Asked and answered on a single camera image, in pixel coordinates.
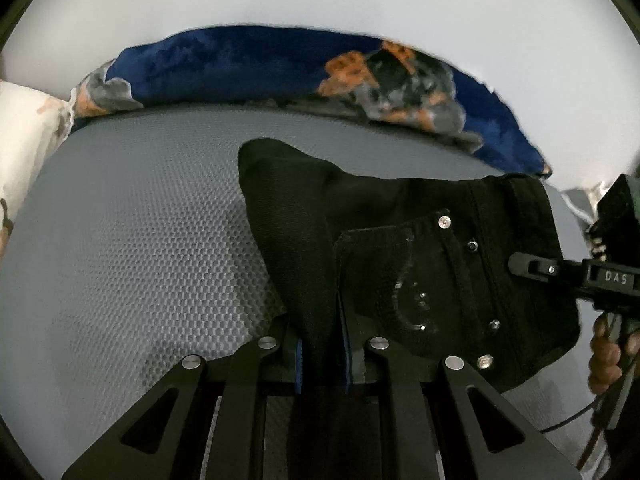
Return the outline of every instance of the gray textured mat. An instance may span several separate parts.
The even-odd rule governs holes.
[[[238,148],[261,136],[357,174],[495,174],[419,134],[270,110],[150,110],[73,134],[28,196],[0,272],[0,413],[46,480],[183,355],[229,354],[282,310],[238,186]],[[571,213],[553,190],[550,199],[565,255],[585,257]],[[578,348],[508,393],[539,427],[591,400],[594,314],[581,310]],[[270,416],[286,411],[276,403]],[[572,459],[586,420],[552,436]],[[284,475],[273,465],[282,435],[270,437],[268,480]]]

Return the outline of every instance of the white pillow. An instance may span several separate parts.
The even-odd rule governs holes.
[[[0,80],[0,258],[31,184],[71,125],[69,103]]]

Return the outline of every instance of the orange pattern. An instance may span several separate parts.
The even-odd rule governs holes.
[[[448,94],[445,94],[441,90],[434,90],[429,95],[429,104],[431,106],[439,105],[440,103],[444,103],[450,99]]]
[[[426,132],[434,132],[436,130],[435,124],[433,124],[433,119],[431,119],[430,113],[424,108],[420,108],[416,113],[416,118],[418,119],[418,124],[420,127]]]
[[[409,113],[407,110],[393,110],[392,112],[389,112],[388,114],[385,114],[380,118],[385,121],[385,123],[403,124],[406,122],[408,117]]]
[[[378,82],[369,71],[364,54],[352,50],[329,60],[324,66],[329,77],[320,83],[318,93],[328,97],[352,91],[357,86],[368,83],[378,88]]]
[[[415,66],[412,63],[415,59],[415,52],[413,50],[407,46],[388,40],[382,42],[382,48],[392,53],[396,59],[402,63],[402,66],[406,68],[409,74],[413,75],[415,73]]]
[[[89,92],[86,91],[86,81],[84,81],[78,90],[76,96],[76,117],[97,117],[100,115],[107,115],[109,112],[104,108],[99,107],[89,96]]]

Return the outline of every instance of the white wall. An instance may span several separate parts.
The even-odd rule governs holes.
[[[223,23],[387,36],[497,89],[560,188],[631,167],[640,148],[640,46],[609,0],[35,0],[2,54],[12,82],[68,97],[133,44]]]

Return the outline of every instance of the black plastic part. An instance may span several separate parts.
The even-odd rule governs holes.
[[[63,475],[63,480],[196,479],[215,399],[200,387],[206,362],[175,365]]]
[[[459,424],[466,443],[466,450],[456,449],[454,454],[450,451],[449,454],[455,460],[468,453],[475,469],[475,477],[460,476],[458,465],[449,460],[449,470],[445,469],[447,480],[582,478],[578,470],[469,364],[465,363],[460,370],[443,365],[442,370],[458,415],[457,420],[449,418],[447,423]]]
[[[508,261],[515,276],[570,288],[577,298],[592,300],[596,310],[640,319],[640,268],[585,259],[549,260],[513,253]]]
[[[258,342],[242,345],[231,359],[225,390],[213,434],[207,480],[259,480],[266,398],[258,391],[262,361],[280,350],[284,330],[274,335],[276,346],[262,349]]]
[[[601,238],[609,261],[640,267],[640,180],[620,175],[598,202],[592,238]]]
[[[387,380],[380,393],[381,428],[386,438],[383,471],[388,480],[437,479],[436,443],[428,417],[422,385],[409,352],[391,342],[385,350],[367,345],[367,351],[384,361]]]

